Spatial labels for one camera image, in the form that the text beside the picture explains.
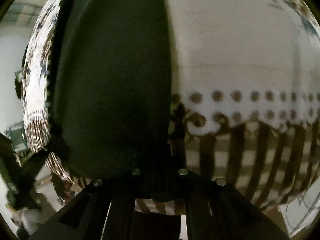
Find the dark green cloth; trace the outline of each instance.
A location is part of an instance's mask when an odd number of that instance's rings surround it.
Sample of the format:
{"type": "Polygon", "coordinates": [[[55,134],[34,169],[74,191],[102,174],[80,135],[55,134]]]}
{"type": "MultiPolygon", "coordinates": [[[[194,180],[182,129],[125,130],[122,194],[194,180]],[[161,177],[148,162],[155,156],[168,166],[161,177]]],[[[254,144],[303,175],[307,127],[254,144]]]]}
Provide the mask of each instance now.
{"type": "Polygon", "coordinates": [[[62,0],[52,52],[52,133],[88,178],[167,141],[171,60],[164,0],[62,0]]]}

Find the screw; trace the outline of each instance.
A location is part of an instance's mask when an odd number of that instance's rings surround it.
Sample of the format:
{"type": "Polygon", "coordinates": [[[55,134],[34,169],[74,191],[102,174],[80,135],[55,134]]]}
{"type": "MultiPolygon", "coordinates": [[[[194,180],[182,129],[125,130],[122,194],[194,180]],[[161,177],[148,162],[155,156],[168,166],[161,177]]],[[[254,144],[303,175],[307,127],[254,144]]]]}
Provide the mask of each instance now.
{"type": "Polygon", "coordinates": [[[180,175],[185,176],[185,175],[187,175],[189,173],[189,171],[187,169],[180,169],[180,170],[178,170],[178,173],[180,175]]]}
{"type": "Polygon", "coordinates": [[[224,178],[218,178],[216,179],[216,183],[219,186],[225,186],[227,184],[227,181],[224,178]]]}
{"type": "Polygon", "coordinates": [[[140,173],[141,173],[140,169],[133,169],[133,170],[131,171],[131,174],[132,174],[132,175],[139,175],[140,173]]]}
{"type": "Polygon", "coordinates": [[[93,182],[93,185],[95,185],[96,187],[101,186],[103,184],[102,179],[95,179],[93,182]]]}

